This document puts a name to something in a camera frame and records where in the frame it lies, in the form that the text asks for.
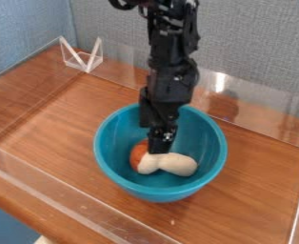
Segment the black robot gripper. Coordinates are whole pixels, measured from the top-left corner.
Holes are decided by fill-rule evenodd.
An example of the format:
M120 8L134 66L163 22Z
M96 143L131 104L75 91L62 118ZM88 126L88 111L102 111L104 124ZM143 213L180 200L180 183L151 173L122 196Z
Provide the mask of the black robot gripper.
M147 85L140 89L140 126L151 127L150 153L168 153L176 139L178 127L155 127L174 124L178 109L192 100L200 72L195 61L178 65L150 61Z

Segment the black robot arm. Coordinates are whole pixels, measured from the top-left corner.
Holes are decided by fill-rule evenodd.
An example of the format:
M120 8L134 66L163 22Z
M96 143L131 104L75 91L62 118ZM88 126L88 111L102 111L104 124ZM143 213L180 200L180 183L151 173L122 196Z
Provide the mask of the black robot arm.
M108 0L136 9L148 21L150 75L140 89L140 126L150 130L148 151L167 153L176 139L179 108L192 100L200 72L191 53L199 49L199 0Z

